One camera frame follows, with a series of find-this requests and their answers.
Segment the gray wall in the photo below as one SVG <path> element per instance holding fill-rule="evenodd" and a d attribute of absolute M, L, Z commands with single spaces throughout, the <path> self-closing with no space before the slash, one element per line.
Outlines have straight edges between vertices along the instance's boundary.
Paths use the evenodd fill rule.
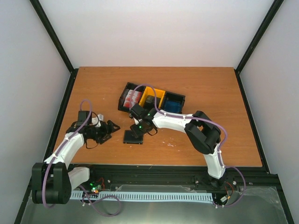
<path fill-rule="evenodd" d="M 266 158 L 299 223 L 299 1 L 284 1 L 242 81 Z"/>
<path fill-rule="evenodd" d="M 235 67 L 273 0 L 40 2 L 75 67 Z"/>
<path fill-rule="evenodd" d="M 1 223 L 14 222 L 42 161 L 69 73 L 28 0 L 0 1 Z"/>

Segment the blue object in bin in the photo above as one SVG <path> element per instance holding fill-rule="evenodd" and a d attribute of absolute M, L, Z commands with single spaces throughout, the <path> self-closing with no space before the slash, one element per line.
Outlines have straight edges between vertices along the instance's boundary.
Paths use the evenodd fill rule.
<path fill-rule="evenodd" d="M 171 113 L 179 113 L 181 109 L 181 103 L 167 100 L 164 105 L 164 110 Z"/>

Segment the yellow bin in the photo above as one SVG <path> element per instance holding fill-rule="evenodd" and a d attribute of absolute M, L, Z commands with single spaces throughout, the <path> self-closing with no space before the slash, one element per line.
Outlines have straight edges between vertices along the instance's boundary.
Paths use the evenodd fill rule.
<path fill-rule="evenodd" d="M 165 92 L 166 91 L 164 91 L 164 90 L 158 90 L 158 89 L 155 89 L 155 91 L 156 91 L 156 94 L 157 94 L 157 98 L 161 98 L 160 103 L 159 103 L 159 107 L 158 107 L 158 108 L 161 108 L 162 101 L 163 101 L 163 98 L 165 96 Z M 140 101 L 139 101 L 139 105 L 140 106 L 143 107 L 143 105 L 145 103 L 145 100 L 146 100 L 146 97 L 148 97 L 148 95 L 153 96 L 153 97 L 155 96 L 154 91 L 152 90 L 152 88 L 150 88 L 150 87 L 147 86 L 145 88 L 144 92 L 143 92 L 143 95 L 142 95 Z"/>

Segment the gray floor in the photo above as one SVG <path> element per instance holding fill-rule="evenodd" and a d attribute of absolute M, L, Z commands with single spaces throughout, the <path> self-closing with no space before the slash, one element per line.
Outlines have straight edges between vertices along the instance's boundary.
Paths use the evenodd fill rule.
<path fill-rule="evenodd" d="M 92 207 L 82 207 L 79 200 L 45 209 L 29 201 L 23 224 L 286 224 L 279 197 L 274 189 L 252 188 L 232 208 L 218 208 L 201 203 L 122 202 L 121 214 L 102 217 Z M 115 212 L 116 202 L 96 205 L 102 211 Z"/>

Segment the wooden table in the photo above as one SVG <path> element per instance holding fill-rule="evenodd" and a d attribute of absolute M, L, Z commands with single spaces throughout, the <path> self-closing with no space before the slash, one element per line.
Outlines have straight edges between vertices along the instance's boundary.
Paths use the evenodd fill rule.
<path fill-rule="evenodd" d="M 65 131 L 77 120 L 82 99 L 90 99 L 93 111 L 112 120 L 121 130 L 94 149 L 83 146 L 73 163 L 205 166 L 184 133 L 161 129 L 155 136 L 144 136 L 142 145 L 123 144 L 124 130 L 133 121 L 117 110 L 118 99 L 127 82 L 149 83 L 155 88 L 185 95 L 183 113 L 201 110 L 228 132 L 222 147 L 226 165 L 261 167 L 262 163 L 249 124 L 233 68 L 172 67 L 81 67 L 60 128 L 56 147 Z M 95 145 L 88 141 L 89 147 Z"/>

